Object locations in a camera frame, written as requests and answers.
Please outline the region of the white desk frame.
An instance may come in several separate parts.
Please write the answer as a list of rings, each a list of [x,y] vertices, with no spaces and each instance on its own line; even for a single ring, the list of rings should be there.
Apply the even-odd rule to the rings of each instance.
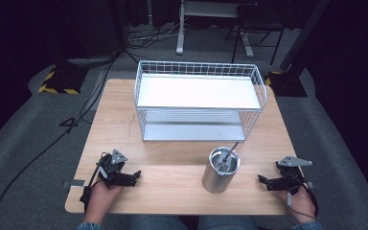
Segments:
[[[201,24],[235,20],[239,3],[219,2],[218,0],[180,0],[179,29],[175,53],[184,53],[185,21],[187,19],[201,20]]]

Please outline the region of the silver metal cylinder cup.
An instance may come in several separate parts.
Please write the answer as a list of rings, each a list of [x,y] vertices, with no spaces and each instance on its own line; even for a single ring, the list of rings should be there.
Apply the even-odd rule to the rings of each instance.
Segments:
[[[241,164],[241,159],[234,151],[231,156],[231,165],[229,168],[221,170],[219,168],[219,157],[223,150],[230,150],[228,147],[217,147],[212,150],[208,157],[204,174],[202,176],[202,184],[206,191],[212,194],[221,194],[229,186],[232,178],[238,172]]]

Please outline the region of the grey tape strip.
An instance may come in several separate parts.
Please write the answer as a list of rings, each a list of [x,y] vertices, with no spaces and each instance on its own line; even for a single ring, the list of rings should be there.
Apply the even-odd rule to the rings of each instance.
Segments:
[[[61,187],[65,189],[70,189],[71,187],[83,187],[85,181],[79,179],[72,179],[72,180],[64,180]]]

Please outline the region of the person's left hand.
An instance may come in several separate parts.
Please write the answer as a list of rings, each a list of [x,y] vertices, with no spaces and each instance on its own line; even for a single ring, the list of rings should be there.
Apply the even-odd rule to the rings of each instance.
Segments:
[[[108,188],[103,181],[97,182],[92,189],[83,222],[101,225],[123,189],[122,186]]]

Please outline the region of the black stand pole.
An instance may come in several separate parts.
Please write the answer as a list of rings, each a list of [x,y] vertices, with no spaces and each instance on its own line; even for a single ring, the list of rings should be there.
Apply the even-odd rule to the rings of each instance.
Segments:
[[[302,28],[300,34],[296,37],[295,41],[293,42],[292,46],[287,52],[287,55],[280,64],[280,68],[284,71],[288,71],[292,67],[292,65],[296,62],[299,53],[302,51],[303,46],[305,45],[306,41],[310,36],[310,33],[312,32],[312,30],[318,23],[319,19],[321,18],[323,12],[331,2],[331,0],[315,0],[315,1],[316,4],[314,5],[314,8],[310,12],[310,16],[306,20],[304,27]]]

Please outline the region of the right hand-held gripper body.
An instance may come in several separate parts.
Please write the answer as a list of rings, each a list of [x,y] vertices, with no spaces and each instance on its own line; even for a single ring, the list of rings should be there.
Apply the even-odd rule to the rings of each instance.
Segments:
[[[300,168],[311,166],[310,160],[300,159],[295,156],[287,155],[282,160],[276,162],[279,169],[280,177],[268,179],[267,184],[275,186],[275,191],[287,191],[289,193],[297,193],[300,186],[305,182],[305,178]]]

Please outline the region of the black chair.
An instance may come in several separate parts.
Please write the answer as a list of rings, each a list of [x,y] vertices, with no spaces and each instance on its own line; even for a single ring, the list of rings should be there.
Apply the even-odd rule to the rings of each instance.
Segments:
[[[277,51],[285,30],[282,15],[277,11],[276,5],[268,1],[249,1],[237,5],[235,24],[230,29],[227,37],[235,35],[235,43],[231,62],[235,61],[238,48],[252,48],[248,41],[249,34],[264,34],[257,43],[258,47],[273,48],[273,54],[269,64],[274,62]],[[264,44],[264,41],[272,34],[277,33],[277,40],[273,44]]]

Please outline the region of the yellow-black striped stand base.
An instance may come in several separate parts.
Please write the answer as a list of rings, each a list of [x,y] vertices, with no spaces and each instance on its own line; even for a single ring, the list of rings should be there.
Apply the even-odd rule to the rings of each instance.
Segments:
[[[59,69],[54,67],[39,87],[38,92],[78,95],[87,73],[86,68]]]
[[[287,73],[271,71],[264,74],[264,82],[270,86],[276,97],[306,98],[305,88],[298,78]]]

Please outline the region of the person's legs in jeans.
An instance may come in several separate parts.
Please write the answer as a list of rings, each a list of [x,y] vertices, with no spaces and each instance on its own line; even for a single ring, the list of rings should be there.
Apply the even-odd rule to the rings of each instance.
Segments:
[[[259,230],[250,216],[128,215],[129,230]]]

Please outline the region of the person's right hand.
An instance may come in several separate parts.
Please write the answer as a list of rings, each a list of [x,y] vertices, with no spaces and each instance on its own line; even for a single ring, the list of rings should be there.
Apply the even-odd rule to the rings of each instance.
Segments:
[[[299,187],[295,195],[288,196],[288,192],[285,191],[276,192],[275,195],[283,200],[285,204],[290,204],[289,212],[299,223],[315,221],[314,205],[309,194],[302,186]]]

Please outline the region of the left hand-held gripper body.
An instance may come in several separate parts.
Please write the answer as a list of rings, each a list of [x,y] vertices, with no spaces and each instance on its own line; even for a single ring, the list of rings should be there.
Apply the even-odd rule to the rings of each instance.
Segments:
[[[121,186],[123,181],[138,180],[133,174],[122,173],[127,158],[117,149],[111,153],[105,152],[99,163],[99,177],[110,188],[111,186]]]

